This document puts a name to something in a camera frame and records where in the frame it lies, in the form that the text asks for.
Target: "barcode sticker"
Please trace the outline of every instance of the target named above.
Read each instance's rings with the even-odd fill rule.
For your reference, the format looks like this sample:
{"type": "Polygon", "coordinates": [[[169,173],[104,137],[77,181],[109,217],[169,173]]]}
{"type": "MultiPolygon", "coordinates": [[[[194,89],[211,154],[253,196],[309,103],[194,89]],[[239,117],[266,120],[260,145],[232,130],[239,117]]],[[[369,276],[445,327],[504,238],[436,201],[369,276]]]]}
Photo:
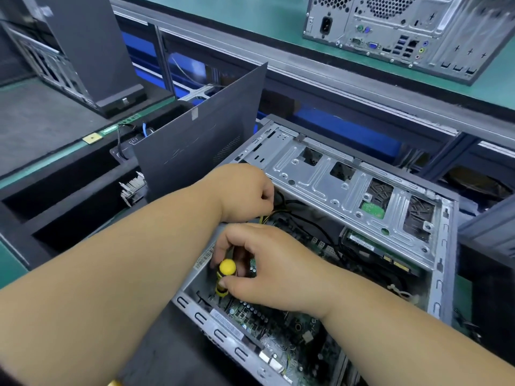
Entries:
{"type": "Polygon", "coordinates": [[[244,336],[244,334],[240,331],[238,331],[238,328],[236,328],[231,322],[226,319],[224,316],[222,316],[217,310],[213,309],[211,310],[211,316],[215,318],[220,324],[225,326],[225,328],[234,335],[237,339],[241,340],[244,336]]]}
{"type": "Polygon", "coordinates": [[[193,269],[195,270],[199,270],[202,268],[202,266],[209,260],[211,259],[211,256],[213,256],[213,250],[215,248],[215,244],[211,245],[209,247],[209,249],[207,251],[205,251],[204,253],[202,253],[202,255],[200,255],[200,257],[197,259],[197,262],[195,263],[195,265],[193,266],[193,269]]]}
{"type": "Polygon", "coordinates": [[[359,245],[364,246],[364,247],[365,247],[365,248],[367,248],[367,249],[370,249],[371,251],[373,251],[373,250],[374,250],[374,247],[373,247],[373,246],[371,246],[368,242],[364,242],[362,239],[359,239],[359,238],[357,238],[356,236],[351,235],[351,236],[349,236],[349,238],[350,238],[352,241],[357,242],[359,245]]]}

